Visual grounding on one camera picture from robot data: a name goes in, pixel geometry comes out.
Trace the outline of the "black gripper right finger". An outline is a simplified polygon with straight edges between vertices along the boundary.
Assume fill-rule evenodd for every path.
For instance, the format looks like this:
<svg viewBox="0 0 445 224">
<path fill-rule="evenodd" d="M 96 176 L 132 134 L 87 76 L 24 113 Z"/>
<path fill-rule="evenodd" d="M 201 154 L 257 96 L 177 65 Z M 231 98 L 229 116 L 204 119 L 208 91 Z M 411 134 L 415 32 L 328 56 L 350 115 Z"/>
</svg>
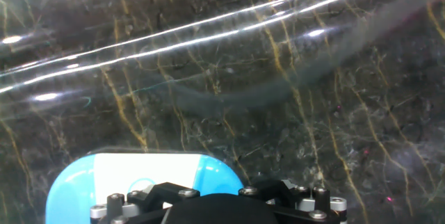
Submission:
<svg viewBox="0 0 445 224">
<path fill-rule="evenodd" d="M 268 179 L 238 190 L 238 195 L 259 203 L 271 223 L 347 224 L 347 200 L 332 197 L 322 186 L 313 188 L 289 180 Z"/>
</svg>

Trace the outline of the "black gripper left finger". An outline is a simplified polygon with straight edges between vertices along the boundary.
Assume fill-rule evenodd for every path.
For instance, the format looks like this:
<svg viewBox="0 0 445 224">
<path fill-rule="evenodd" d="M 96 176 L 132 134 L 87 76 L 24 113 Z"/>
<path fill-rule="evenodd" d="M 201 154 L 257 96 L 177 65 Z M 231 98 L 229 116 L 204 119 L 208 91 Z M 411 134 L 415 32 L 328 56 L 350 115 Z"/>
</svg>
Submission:
<svg viewBox="0 0 445 224">
<path fill-rule="evenodd" d="M 106 196 L 104 203 L 90 208 L 90 223 L 160 222 L 166 214 L 165 203 L 174 205 L 200 196 L 196 189 L 170 182 L 152 184 L 127 194 L 112 193 Z"/>
</svg>

